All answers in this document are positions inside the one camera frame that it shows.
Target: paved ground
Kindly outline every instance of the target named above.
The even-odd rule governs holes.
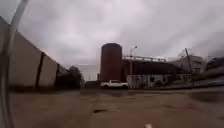
[[[11,95],[16,128],[223,128],[224,89]]]

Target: gray cloud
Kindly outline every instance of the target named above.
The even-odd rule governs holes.
[[[19,1],[0,1],[0,16],[10,22]],[[92,65],[82,68],[88,76],[99,71],[106,42],[121,44],[124,54],[137,45],[140,56],[175,58],[184,48],[215,55],[223,11],[221,0],[30,0],[19,31],[66,67]]]

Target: red silo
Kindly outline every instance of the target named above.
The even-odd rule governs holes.
[[[101,49],[100,80],[120,80],[122,68],[122,47],[116,43],[108,43]]]

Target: white car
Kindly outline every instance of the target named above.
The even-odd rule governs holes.
[[[100,85],[101,87],[123,87],[128,88],[128,83],[122,83],[119,80],[110,80],[109,82],[103,82]]]

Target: white building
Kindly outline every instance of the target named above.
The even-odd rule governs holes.
[[[193,56],[193,55],[189,55],[189,58],[190,58],[192,72],[196,74],[202,73],[205,68],[204,59],[202,57]],[[183,57],[180,60],[172,61],[170,63],[180,67],[183,70],[190,72],[190,66],[189,66],[187,57]]]

